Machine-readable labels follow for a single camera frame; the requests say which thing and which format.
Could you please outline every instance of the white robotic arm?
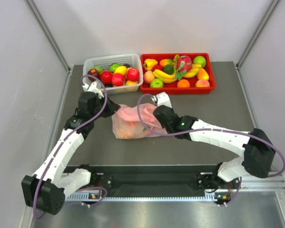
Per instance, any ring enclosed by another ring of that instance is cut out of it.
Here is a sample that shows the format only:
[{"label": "white robotic arm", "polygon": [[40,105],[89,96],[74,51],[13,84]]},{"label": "white robotic arm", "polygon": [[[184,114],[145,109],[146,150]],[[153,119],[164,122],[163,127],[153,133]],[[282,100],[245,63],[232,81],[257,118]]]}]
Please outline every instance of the white robotic arm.
[{"label": "white robotic arm", "polygon": [[[238,155],[237,158],[218,165],[215,175],[223,181],[230,182],[235,178],[248,175],[260,178],[268,176],[275,155],[275,152],[271,148],[256,142],[249,136],[220,132],[220,129],[222,131],[227,129],[211,125],[195,117],[178,117],[174,113],[169,96],[166,93],[153,96],[152,100],[158,106],[153,114],[168,133],[190,129],[210,129],[207,131],[191,132],[176,137],[215,145]],[[270,142],[266,134],[259,129],[254,129],[253,132],[249,134],[254,134]]]},{"label": "white robotic arm", "polygon": [[[94,181],[93,169],[88,165],[82,165],[73,173],[62,177],[71,157],[94,127],[94,121],[84,126],[82,124],[94,117],[104,105],[104,95],[97,82],[93,82],[90,86],[85,84],[83,89],[85,92],[78,100],[78,108],[66,122],[50,155],[32,176],[25,176],[22,180],[27,206],[33,205],[39,181],[42,181],[42,185],[38,191],[37,208],[51,214],[57,214],[64,200],[73,192]],[[112,116],[119,108],[119,105],[108,98],[105,109],[99,117]]]}]

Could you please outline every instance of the gray table surface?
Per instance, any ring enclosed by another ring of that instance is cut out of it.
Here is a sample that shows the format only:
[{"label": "gray table surface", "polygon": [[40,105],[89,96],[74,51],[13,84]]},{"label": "gray table surface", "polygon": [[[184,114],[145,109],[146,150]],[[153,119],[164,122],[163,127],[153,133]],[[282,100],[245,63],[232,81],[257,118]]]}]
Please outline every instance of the gray table surface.
[{"label": "gray table surface", "polygon": [[[170,95],[174,111],[195,116],[217,126],[252,131],[253,124],[232,62],[212,62],[217,87],[209,95]],[[82,93],[82,65],[74,66],[66,95],[59,131],[74,113]],[[141,91],[110,95],[117,104],[136,106]],[[171,137],[137,140],[116,139],[112,119],[101,118],[86,141],[77,149],[68,165],[176,165],[217,164],[235,158],[235,154],[200,142]]]},{"label": "gray table surface", "polygon": [[228,207],[207,202],[104,202],[63,208],[32,228],[285,228],[274,192],[241,192]]}]

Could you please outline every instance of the lime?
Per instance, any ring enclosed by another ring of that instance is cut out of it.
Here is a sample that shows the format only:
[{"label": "lime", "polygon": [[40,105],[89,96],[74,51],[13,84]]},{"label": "lime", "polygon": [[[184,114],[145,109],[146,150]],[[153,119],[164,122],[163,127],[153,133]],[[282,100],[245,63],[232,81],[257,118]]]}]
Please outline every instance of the lime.
[{"label": "lime", "polygon": [[163,71],[168,74],[168,75],[173,75],[174,73],[174,67],[172,65],[166,65],[164,68],[163,68]]},{"label": "lime", "polygon": [[111,71],[112,73],[114,73],[114,71],[120,67],[120,65],[118,63],[113,63],[112,65],[110,65],[109,67],[109,71]]},{"label": "lime", "polygon": [[206,59],[203,56],[196,56],[193,60],[193,64],[200,64],[201,68],[204,68],[206,65]]}]

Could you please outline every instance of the orange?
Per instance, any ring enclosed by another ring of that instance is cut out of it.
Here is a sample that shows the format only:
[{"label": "orange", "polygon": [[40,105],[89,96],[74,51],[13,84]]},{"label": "orange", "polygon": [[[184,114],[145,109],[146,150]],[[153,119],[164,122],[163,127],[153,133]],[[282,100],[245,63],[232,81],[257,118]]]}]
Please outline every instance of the orange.
[{"label": "orange", "polygon": [[128,81],[125,83],[126,86],[131,86],[131,85],[136,85],[136,84],[138,84],[138,82],[132,82],[132,81],[130,81],[130,80],[128,80]]},{"label": "orange", "polygon": [[177,83],[177,87],[178,88],[188,88],[190,87],[190,83],[188,82],[188,80],[182,79],[181,81]]}]

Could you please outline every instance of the pink plastic bag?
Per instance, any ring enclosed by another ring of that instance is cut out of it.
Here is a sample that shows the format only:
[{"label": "pink plastic bag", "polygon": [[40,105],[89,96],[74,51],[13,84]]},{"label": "pink plastic bag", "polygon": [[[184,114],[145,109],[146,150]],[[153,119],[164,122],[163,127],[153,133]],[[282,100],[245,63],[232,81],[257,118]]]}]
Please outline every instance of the pink plastic bag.
[{"label": "pink plastic bag", "polygon": [[[158,136],[149,132],[141,125],[137,114],[137,107],[130,108],[124,104],[120,106],[121,108],[112,116],[113,133],[117,139],[140,139]],[[141,104],[140,114],[142,120],[150,126],[152,130],[167,133],[153,115],[155,109],[156,106],[152,104]]]}]

